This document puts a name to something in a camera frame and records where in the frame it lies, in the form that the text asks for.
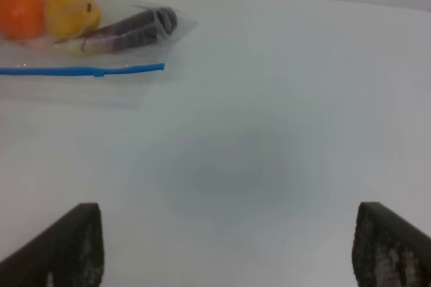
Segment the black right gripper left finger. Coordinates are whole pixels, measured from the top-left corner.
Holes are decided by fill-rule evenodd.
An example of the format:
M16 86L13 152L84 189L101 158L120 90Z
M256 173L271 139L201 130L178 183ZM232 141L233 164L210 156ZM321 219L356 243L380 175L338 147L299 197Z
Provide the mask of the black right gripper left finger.
M100 207L81 203L1 261L1 285L100 286L104 265Z

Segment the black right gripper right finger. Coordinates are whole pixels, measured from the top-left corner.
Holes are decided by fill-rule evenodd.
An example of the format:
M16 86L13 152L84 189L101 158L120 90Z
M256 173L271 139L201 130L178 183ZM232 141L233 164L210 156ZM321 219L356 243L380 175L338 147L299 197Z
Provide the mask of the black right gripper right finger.
M359 286L430 286L430 237L379 202L358 207L352 267Z

